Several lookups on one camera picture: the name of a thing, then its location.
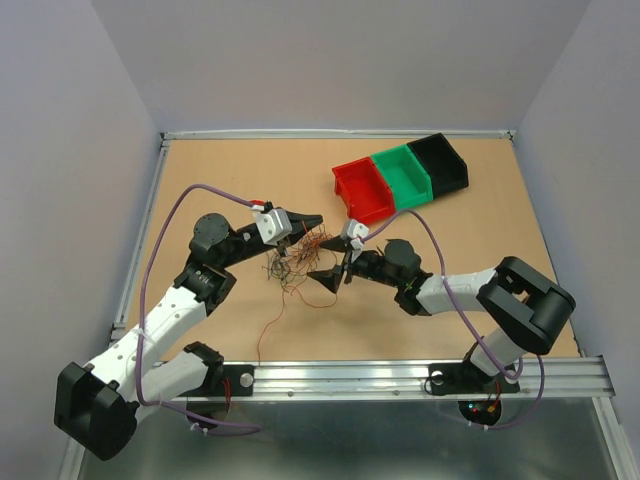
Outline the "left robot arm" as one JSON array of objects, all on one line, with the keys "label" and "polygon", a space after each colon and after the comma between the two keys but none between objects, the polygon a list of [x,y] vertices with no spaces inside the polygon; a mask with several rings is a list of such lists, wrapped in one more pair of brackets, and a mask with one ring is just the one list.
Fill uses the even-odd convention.
[{"label": "left robot arm", "polygon": [[223,357],[201,342],[172,361],[154,365],[191,328],[221,305],[236,283],[229,267],[271,249],[283,251],[323,222],[282,208],[256,211],[253,223],[233,229],[218,213],[193,228],[184,269],[161,300],[141,308],[139,323],[85,365],[69,363],[58,375],[54,424],[101,460],[123,450],[152,409],[190,390],[215,392]]}]

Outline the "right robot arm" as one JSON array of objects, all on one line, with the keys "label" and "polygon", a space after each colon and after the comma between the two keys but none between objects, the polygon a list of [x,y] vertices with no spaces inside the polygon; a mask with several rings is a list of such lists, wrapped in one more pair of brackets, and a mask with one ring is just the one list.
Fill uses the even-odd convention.
[{"label": "right robot arm", "polygon": [[548,354],[576,308],[570,293],[514,256],[492,269],[446,277],[424,271],[406,240],[392,239],[381,250],[357,251],[339,237],[321,246],[344,255],[333,268],[309,275],[332,293],[359,277],[394,288],[395,302],[411,316],[483,312],[495,321],[496,329],[478,337],[461,362],[432,374],[435,395],[483,391],[524,354]]}]

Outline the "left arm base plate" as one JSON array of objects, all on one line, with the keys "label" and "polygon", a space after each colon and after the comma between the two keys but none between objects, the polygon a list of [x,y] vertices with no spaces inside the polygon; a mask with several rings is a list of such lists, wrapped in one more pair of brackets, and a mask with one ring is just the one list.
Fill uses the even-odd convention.
[{"label": "left arm base plate", "polygon": [[252,364],[223,364],[212,367],[203,382],[183,393],[185,397],[250,397],[253,395],[255,366]]}]

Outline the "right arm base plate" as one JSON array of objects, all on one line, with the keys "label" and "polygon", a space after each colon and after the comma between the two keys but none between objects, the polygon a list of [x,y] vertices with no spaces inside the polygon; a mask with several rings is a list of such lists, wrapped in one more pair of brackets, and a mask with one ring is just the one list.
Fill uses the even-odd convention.
[{"label": "right arm base plate", "polygon": [[518,382],[510,383],[502,374],[489,376],[469,362],[431,364],[423,382],[423,390],[431,395],[474,395],[518,393]]}]

